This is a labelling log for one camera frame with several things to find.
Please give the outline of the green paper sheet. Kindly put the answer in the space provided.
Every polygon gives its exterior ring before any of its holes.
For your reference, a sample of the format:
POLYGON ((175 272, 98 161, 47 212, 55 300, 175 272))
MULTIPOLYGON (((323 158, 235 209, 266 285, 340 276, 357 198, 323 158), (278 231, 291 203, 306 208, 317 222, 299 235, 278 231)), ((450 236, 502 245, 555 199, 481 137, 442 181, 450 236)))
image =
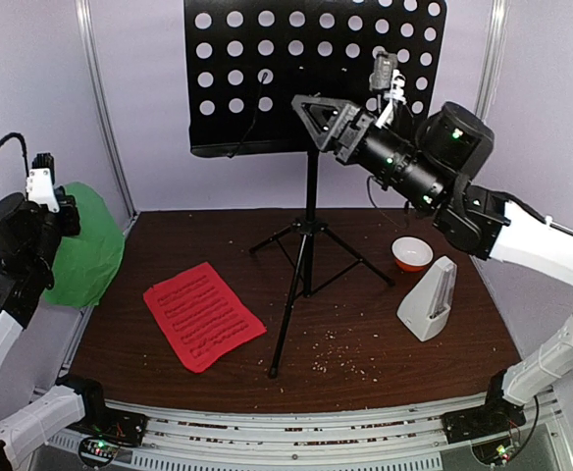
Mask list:
POLYGON ((85 183, 68 183, 76 199, 80 232, 62 239, 53 264, 55 285, 43 293, 57 306, 96 306, 115 279, 124 257, 125 237, 105 200, 85 183))

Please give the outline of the black perforated music stand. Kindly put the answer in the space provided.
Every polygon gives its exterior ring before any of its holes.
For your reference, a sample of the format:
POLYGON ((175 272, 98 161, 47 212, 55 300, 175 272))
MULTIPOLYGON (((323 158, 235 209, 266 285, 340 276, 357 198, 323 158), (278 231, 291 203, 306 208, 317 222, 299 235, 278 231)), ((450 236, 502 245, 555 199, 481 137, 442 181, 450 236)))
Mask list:
POLYGON ((313 285, 319 159, 365 169, 416 210, 434 213, 452 173, 395 131, 411 61, 399 52, 438 36, 442 20, 384 1, 187 1, 184 7, 191 152, 201 158, 304 152, 304 213, 283 323, 313 285))

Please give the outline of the red paper sheet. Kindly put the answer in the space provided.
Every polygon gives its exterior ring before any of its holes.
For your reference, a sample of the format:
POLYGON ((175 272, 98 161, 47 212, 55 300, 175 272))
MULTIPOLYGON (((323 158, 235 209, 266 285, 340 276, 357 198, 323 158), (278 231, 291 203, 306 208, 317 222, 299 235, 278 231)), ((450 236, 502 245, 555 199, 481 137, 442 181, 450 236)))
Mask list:
POLYGON ((194 374, 267 332, 207 262, 152 286, 143 300, 182 365, 194 374))

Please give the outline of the grey metronome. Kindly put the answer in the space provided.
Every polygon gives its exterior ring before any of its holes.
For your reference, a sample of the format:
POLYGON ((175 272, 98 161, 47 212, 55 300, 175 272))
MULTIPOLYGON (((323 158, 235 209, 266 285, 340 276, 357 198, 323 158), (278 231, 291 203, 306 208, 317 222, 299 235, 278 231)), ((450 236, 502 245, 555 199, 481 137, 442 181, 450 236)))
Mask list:
POLYGON ((456 263, 443 256, 400 302, 396 316, 419 341, 431 340, 445 327, 452 307, 456 275, 456 263))

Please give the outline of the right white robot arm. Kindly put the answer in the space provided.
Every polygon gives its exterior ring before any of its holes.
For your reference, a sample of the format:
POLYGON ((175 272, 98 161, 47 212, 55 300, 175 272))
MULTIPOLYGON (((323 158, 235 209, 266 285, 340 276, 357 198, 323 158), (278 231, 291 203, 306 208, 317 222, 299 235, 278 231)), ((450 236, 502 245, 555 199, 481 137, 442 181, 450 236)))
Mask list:
MULTIPOLYGON (((393 188, 431 216, 454 248, 573 287, 573 231, 510 193, 472 183, 494 149, 495 135, 463 106, 445 102, 411 140, 348 100, 297 94, 291 106, 320 151, 393 188)), ((483 405, 446 413, 443 420, 476 424, 489 434, 511 420, 522 423, 524 406, 572 369, 573 314, 529 357, 491 378, 483 405)))

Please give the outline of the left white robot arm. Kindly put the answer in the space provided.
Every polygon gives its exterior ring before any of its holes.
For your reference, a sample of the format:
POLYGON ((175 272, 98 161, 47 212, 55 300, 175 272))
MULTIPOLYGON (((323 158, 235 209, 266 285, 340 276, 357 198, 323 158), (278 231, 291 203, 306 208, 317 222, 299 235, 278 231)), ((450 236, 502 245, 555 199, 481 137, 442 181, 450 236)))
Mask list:
MULTIPOLYGON (((0 368, 28 326, 42 292, 53 286, 52 264, 65 236, 79 232, 77 205, 61 188, 13 193, 0 201, 0 368)), ((63 428, 79 422, 93 436, 114 425, 108 407, 72 385, 0 421, 0 470, 14 470, 63 428)))

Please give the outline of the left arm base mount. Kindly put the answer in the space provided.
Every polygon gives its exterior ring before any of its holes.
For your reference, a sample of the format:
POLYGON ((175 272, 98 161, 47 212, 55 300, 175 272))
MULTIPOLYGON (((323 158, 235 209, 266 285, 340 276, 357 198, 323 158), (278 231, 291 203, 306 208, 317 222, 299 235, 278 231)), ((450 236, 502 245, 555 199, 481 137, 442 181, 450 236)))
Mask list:
POLYGON ((108 408, 102 421, 89 423, 84 418, 69 429, 115 445, 138 447, 142 445, 147 422, 144 414, 108 408))

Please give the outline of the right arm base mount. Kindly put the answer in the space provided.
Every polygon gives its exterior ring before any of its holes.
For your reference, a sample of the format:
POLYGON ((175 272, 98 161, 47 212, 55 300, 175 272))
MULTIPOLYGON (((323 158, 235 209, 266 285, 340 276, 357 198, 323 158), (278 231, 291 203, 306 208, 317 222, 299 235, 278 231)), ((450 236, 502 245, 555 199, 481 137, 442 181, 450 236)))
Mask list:
POLYGON ((523 426, 522 408, 486 405, 447 412, 442 416, 443 431, 449 444, 472 441, 507 432, 512 424, 523 426))

